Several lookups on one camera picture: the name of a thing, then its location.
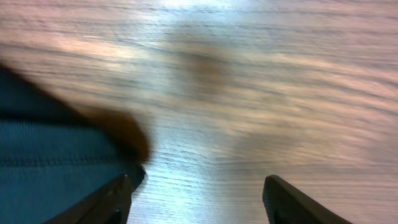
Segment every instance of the brown wooden tabletop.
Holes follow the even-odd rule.
[[[397,11],[396,0],[2,0],[0,59],[89,117],[138,121],[152,155],[132,224],[267,223],[269,174],[351,222],[397,223]]]

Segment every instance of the wooden surface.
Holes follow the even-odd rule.
[[[1,0],[0,59],[152,157],[130,223],[267,223],[278,174],[397,223],[398,1]]]

